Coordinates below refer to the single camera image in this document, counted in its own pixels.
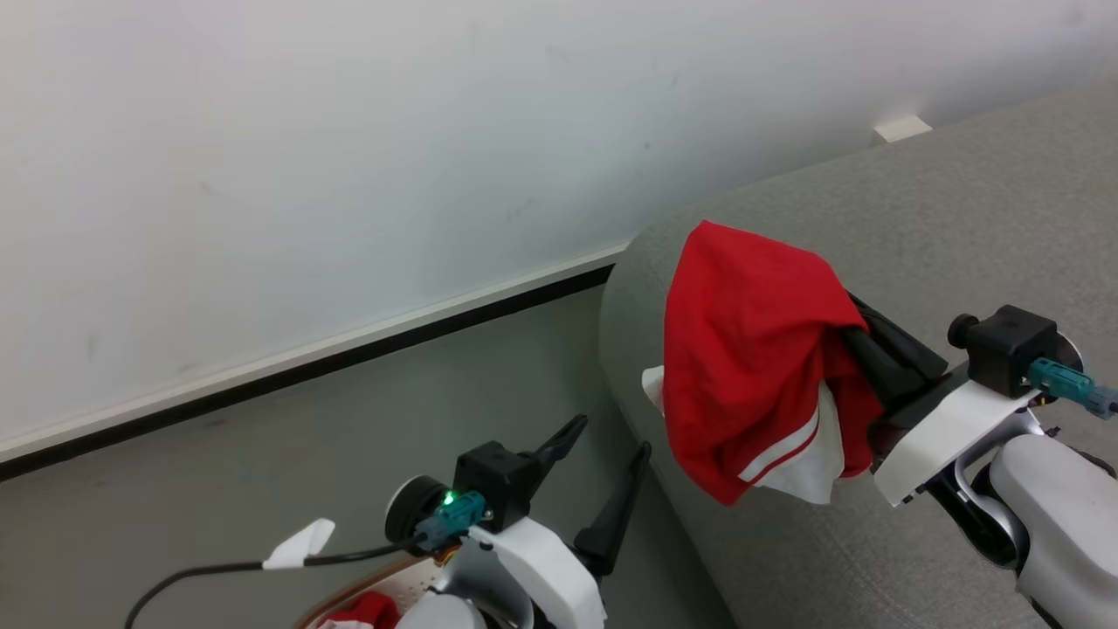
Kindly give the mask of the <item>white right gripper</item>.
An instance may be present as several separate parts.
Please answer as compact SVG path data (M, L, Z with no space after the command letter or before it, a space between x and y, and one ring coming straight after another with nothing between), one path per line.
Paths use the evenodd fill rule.
M869 431L879 457L873 482L890 506L915 497L936 473L975 452L1010 419L1032 418L1029 403L1041 391L1026 387L1021 397L1004 397L972 381L966 365L928 390L930 378L948 370L946 359L854 294L849 297L869 331L842 328L841 339L883 410L915 399Z

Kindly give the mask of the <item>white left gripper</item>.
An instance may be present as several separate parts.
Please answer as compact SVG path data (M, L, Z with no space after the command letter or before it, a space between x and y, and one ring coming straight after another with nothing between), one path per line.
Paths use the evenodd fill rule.
M540 488L555 464L571 451L587 425L587 414L576 414L534 451L521 452L528 461L525 490ZM615 570L652 450L650 442L639 444L612 497L591 525L576 533L572 550L551 528L530 517L499 533L480 526L468 530L472 540L495 550L500 565L556 628L603 628L607 620L595 578L612 576Z

